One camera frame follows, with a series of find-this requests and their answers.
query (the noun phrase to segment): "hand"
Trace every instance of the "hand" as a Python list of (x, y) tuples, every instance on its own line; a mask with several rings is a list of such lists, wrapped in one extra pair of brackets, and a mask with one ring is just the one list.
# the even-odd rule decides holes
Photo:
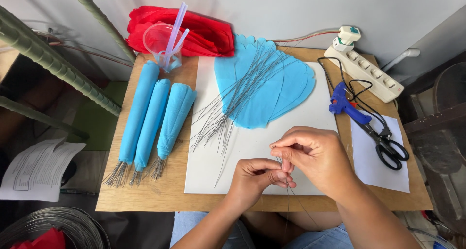
[(321, 192), (338, 201), (359, 183), (338, 134), (333, 130), (293, 127), (270, 145), (283, 168), (296, 165)]
[(296, 187), (293, 178), (283, 172), (279, 162), (267, 158), (241, 159), (236, 164), (230, 190), (225, 200), (237, 213), (242, 214), (259, 200), (271, 184), (287, 188)]

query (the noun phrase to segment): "white wall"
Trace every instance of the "white wall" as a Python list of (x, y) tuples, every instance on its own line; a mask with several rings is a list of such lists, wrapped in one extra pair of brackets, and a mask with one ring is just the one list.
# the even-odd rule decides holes
[[(356, 46), (384, 65), (415, 44), (466, 4), (466, 0), (94, 0), (123, 36), (128, 13), (141, 5), (177, 8), (233, 24), (234, 31), (267, 39), (295, 38), (317, 30), (354, 25), (363, 37)], [(76, 0), (0, 0), (0, 4), (37, 29), (52, 27), (62, 37), (126, 58), (104, 28)], [(298, 46), (326, 48), (335, 36), (310, 38)], [(128, 79), (122, 65), (91, 57), (94, 68), (116, 80)], [(83, 68), (85, 61), (77, 66)]]
[(402, 84), (419, 76), (466, 50), (466, 5), (435, 27), (410, 48), (418, 48), (418, 57), (407, 57), (388, 71)]

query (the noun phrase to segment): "fingernail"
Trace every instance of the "fingernail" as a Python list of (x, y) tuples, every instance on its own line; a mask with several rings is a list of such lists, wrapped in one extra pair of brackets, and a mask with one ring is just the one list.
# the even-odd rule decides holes
[(278, 172), (277, 177), (278, 177), (278, 179), (283, 179), (283, 178), (287, 177), (287, 175), (284, 172)]
[(273, 156), (281, 157), (281, 156), (282, 156), (282, 152), (281, 152), (281, 151), (278, 151), (278, 150), (273, 150), (273, 151), (272, 151), (272, 155), (273, 155)]

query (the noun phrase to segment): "blue glue gun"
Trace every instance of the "blue glue gun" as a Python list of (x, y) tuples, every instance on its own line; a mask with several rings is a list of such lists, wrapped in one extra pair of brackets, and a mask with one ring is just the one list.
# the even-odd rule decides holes
[(329, 105), (329, 111), (332, 114), (341, 114), (342, 111), (345, 111), (354, 121), (365, 125), (370, 122), (372, 119), (369, 115), (364, 115), (358, 111), (346, 98), (346, 84), (340, 82), (333, 91), (332, 97), (330, 98), (331, 104)]

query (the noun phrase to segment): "green metal rod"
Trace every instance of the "green metal rod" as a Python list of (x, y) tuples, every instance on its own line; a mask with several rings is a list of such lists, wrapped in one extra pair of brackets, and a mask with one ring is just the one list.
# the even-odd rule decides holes
[(72, 85), (110, 113), (116, 116), (120, 114), (121, 107), (107, 97), (102, 89), (74, 68), (28, 26), (2, 6), (0, 6), (0, 40)]
[(120, 48), (125, 52), (128, 58), (134, 63), (136, 61), (136, 54), (131, 49), (131, 47), (126, 44), (123, 36), (118, 32), (118, 30), (113, 26), (112, 22), (107, 18), (101, 9), (94, 3), (92, 0), (78, 0), (84, 7), (94, 16), (99, 23), (105, 27), (107, 32), (113, 37), (115, 42), (120, 46)]
[(53, 119), (52, 117), (45, 115), (41, 112), (38, 112), (34, 109), (31, 109), (29, 107), (26, 107), (20, 103), (17, 103), (15, 101), (12, 101), (6, 97), (0, 96), (0, 106), (12, 110), (14, 112), (17, 112), (19, 114), (22, 114), (24, 116), (27, 116), (29, 118), (32, 118), (34, 120), (37, 120), (39, 122), (43, 122), (44, 124), (50, 125), (52, 127), (61, 129), (67, 133), (73, 133), (82, 139), (88, 139), (89, 134), (86, 132), (83, 132), (75, 127), (72, 127), (71, 125), (65, 124), (61, 121), (58, 121), (56, 119)]

